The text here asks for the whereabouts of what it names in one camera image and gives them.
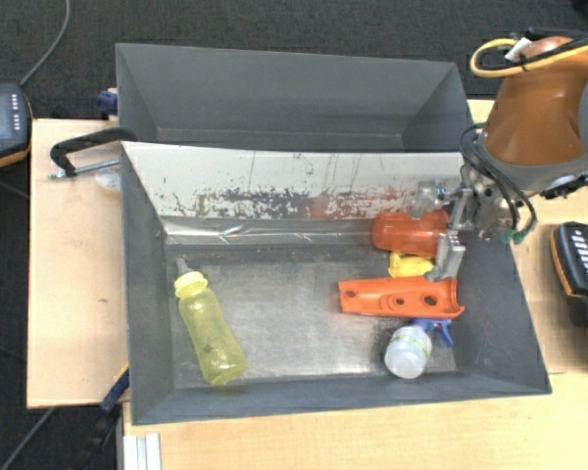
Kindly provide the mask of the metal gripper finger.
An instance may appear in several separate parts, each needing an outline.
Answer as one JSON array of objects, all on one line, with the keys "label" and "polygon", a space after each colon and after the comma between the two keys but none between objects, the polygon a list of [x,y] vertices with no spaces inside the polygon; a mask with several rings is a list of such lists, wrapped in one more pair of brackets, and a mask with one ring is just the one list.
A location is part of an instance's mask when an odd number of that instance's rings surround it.
[{"label": "metal gripper finger", "polygon": [[438,242],[434,266],[424,274],[430,282],[456,279],[466,246],[461,243],[458,232],[445,234]]},{"label": "metal gripper finger", "polygon": [[421,181],[411,202],[411,216],[423,217],[449,204],[454,198],[454,190],[444,180]]}]

